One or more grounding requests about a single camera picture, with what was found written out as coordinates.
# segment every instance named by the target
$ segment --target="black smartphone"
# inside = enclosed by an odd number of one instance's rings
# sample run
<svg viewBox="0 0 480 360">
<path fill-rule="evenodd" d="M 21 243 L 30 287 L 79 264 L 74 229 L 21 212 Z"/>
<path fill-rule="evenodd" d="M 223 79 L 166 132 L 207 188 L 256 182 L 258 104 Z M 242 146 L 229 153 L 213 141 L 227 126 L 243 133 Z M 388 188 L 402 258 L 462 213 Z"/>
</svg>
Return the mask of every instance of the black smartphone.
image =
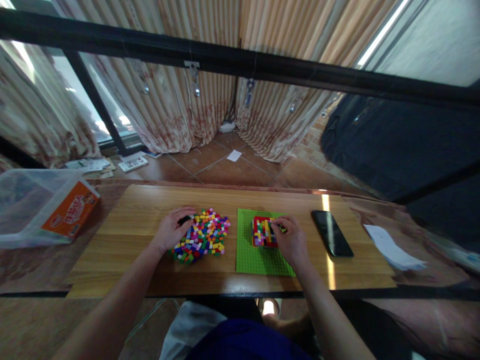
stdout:
<svg viewBox="0 0 480 360">
<path fill-rule="evenodd" d="M 353 258 L 354 252 L 330 211 L 314 210 L 313 221 L 328 252 L 334 257 Z"/>
</svg>

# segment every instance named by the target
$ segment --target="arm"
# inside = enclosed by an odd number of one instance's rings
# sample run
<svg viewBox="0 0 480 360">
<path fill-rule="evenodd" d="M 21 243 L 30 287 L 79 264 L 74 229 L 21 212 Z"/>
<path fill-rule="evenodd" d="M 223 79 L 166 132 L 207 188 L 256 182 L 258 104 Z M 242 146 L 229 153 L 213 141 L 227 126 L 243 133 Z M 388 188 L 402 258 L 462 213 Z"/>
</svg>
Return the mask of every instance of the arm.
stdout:
<svg viewBox="0 0 480 360">
<path fill-rule="evenodd" d="M 193 221 L 178 221 L 196 211 L 185 206 L 165 217 L 145 250 L 110 292 L 74 330 L 54 359 L 117 359 L 132 329 L 154 271 L 167 249 L 177 244 Z"/>
<path fill-rule="evenodd" d="M 287 229 L 282 233 L 282 225 Z M 310 262 L 307 235 L 293 216 L 272 222 L 278 248 L 290 264 L 305 295 L 308 312 L 325 359 L 375 359 Z"/>
</svg>

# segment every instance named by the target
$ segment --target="forearm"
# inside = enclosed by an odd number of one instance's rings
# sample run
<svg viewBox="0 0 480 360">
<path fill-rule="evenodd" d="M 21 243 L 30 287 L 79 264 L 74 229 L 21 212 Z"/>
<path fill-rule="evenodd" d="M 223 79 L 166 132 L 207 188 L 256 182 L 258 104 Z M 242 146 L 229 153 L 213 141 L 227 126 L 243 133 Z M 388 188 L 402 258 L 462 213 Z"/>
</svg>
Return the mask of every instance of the forearm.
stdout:
<svg viewBox="0 0 480 360">
<path fill-rule="evenodd" d="M 54 359 L 117 359 L 161 257 L 158 249 L 147 247 Z"/>
<path fill-rule="evenodd" d="M 325 359 L 375 359 L 312 264 L 295 272 Z"/>
</svg>

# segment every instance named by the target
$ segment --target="orange cardboard box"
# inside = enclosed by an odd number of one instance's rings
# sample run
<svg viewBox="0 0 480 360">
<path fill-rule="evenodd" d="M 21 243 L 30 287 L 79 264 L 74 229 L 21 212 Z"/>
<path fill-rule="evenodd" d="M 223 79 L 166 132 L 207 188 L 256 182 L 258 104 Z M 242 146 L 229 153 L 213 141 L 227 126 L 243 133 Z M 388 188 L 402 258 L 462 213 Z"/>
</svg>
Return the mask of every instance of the orange cardboard box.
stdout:
<svg viewBox="0 0 480 360">
<path fill-rule="evenodd" d="M 100 195 L 82 181 L 76 183 L 70 193 L 42 225 L 42 229 L 74 238 L 85 223 Z"/>
</svg>

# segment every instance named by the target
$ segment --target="white cloth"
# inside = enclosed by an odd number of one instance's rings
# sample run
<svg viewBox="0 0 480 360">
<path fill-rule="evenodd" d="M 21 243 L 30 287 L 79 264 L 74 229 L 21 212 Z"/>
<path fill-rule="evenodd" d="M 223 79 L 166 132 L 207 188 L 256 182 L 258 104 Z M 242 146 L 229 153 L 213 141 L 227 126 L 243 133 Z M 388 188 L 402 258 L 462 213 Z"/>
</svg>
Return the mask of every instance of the white cloth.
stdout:
<svg viewBox="0 0 480 360">
<path fill-rule="evenodd" d="M 205 335 L 225 320 L 218 311 L 185 301 L 166 333 L 160 360 L 185 359 Z"/>
</svg>

